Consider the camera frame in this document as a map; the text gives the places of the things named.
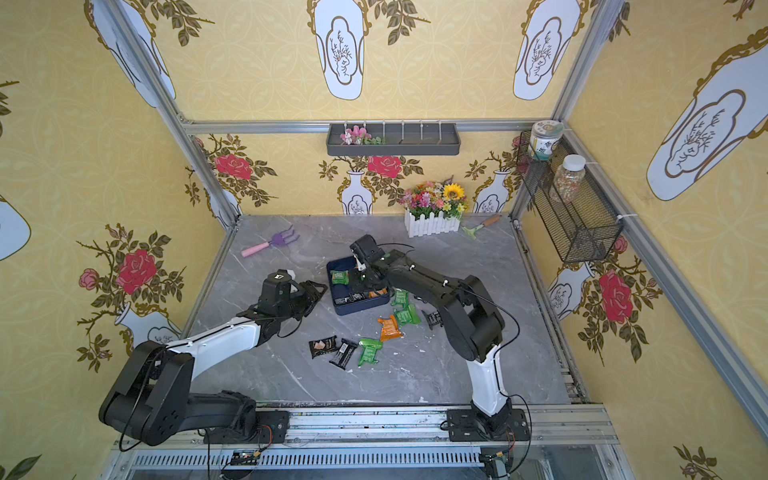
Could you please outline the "dark blue storage box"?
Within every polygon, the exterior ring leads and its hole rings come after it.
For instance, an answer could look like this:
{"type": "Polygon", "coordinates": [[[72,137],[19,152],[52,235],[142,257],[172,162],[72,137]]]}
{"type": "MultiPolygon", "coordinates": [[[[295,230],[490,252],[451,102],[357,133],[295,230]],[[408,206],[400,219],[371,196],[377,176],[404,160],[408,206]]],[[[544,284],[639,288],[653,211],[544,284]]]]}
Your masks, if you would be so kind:
{"type": "Polygon", "coordinates": [[[353,256],[331,260],[326,264],[327,277],[330,282],[330,291],[333,307],[339,316],[350,315],[356,312],[376,308],[387,304],[390,293],[386,287],[366,288],[360,277],[360,271],[356,269],[353,256]],[[346,270],[350,274],[348,285],[333,285],[331,282],[331,270],[346,270]],[[386,288],[388,296],[369,298],[368,292],[386,288]]]}

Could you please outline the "black cookie packet with picture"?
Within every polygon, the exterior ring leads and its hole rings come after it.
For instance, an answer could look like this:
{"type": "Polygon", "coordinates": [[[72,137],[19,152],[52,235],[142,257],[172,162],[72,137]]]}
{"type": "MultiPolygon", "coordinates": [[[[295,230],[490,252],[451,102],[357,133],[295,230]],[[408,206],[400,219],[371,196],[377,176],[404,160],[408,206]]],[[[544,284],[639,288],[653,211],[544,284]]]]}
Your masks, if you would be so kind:
{"type": "Polygon", "coordinates": [[[338,337],[336,335],[308,342],[311,358],[317,358],[321,355],[336,352],[339,349],[338,337]]]}

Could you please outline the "black cookie packet barcode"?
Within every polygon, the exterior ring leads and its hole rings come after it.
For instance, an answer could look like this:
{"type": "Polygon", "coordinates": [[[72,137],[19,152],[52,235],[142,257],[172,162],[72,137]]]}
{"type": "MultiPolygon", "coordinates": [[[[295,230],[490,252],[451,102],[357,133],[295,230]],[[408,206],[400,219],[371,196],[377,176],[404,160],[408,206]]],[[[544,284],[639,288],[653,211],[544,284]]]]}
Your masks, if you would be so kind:
{"type": "Polygon", "coordinates": [[[357,342],[343,338],[339,348],[335,351],[329,362],[332,365],[345,370],[358,346],[359,344],[357,342]]]}

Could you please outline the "black checkered cookie packet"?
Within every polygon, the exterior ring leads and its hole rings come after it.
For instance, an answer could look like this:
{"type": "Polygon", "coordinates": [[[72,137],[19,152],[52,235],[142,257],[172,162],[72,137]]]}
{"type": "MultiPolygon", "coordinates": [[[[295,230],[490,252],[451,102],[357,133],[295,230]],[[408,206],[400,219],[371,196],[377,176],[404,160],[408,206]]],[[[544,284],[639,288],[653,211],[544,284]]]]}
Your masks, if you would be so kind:
{"type": "Polygon", "coordinates": [[[422,314],[427,321],[428,328],[434,330],[443,326],[443,320],[441,315],[437,311],[427,312],[422,311],[422,314]]]}

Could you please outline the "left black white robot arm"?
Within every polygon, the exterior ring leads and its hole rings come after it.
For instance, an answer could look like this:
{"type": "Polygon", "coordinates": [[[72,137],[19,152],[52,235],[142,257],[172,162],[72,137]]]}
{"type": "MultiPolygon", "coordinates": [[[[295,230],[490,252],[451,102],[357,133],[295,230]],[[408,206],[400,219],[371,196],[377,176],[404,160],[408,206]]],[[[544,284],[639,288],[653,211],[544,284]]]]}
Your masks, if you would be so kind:
{"type": "Polygon", "coordinates": [[[327,290],[278,270],[264,280],[258,301],[228,322],[168,344],[140,343],[102,402],[100,422],[149,446],[192,430],[254,438],[260,426],[253,399],[229,390],[194,393],[192,383],[223,361],[265,344],[283,322],[308,317],[327,290]]]}

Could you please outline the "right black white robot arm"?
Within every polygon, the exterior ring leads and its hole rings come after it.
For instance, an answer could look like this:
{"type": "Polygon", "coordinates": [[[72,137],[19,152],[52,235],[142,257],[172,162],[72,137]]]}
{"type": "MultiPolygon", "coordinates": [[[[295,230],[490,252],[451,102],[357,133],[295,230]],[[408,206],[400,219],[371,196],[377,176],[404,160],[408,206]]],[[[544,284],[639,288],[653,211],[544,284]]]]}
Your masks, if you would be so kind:
{"type": "Polygon", "coordinates": [[[472,275],[464,279],[443,275],[397,249],[386,252],[368,234],[350,249],[367,284],[404,290],[436,309],[450,346],[467,362],[473,426],[480,438],[492,439],[510,430],[513,406],[498,362],[505,345],[505,321],[483,282],[472,275]]]}

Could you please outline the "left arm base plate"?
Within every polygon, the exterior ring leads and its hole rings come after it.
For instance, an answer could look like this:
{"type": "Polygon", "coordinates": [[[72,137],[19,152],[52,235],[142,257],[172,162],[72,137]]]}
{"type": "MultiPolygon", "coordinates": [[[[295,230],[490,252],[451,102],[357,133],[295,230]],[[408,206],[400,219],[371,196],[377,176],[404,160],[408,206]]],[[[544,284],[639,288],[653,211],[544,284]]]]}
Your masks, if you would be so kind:
{"type": "Polygon", "coordinates": [[[282,444],[289,428],[287,410],[266,410],[247,413],[229,427],[209,429],[204,434],[206,444],[282,444]]]}

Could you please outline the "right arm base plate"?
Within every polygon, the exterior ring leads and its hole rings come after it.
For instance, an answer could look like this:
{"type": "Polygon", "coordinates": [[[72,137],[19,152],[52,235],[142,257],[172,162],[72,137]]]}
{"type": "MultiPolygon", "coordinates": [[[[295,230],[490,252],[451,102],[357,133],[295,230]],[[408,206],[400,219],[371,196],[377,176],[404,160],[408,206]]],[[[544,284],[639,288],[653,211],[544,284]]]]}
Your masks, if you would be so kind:
{"type": "Polygon", "coordinates": [[[452,409],[440,429],[452,442],[528,441],[531,439],[530,422],[522,409],[502,409],[488,416],[480,410],[452,409]]]}

